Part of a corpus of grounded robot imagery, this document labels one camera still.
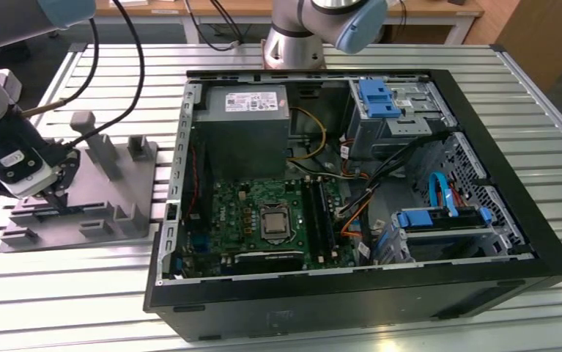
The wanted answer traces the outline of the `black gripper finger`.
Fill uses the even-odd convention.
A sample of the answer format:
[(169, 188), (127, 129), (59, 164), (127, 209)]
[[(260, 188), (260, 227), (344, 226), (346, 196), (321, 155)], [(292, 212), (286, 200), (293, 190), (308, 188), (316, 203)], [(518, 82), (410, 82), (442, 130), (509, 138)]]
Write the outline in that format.
[(60, 212), (68, 212), (68, 188), (79, 171), (79, 166), (80, 151), (76, 148), (69, 148), (65, 158), (57, 162), (57, 179), (48, 190), (48, 203)]

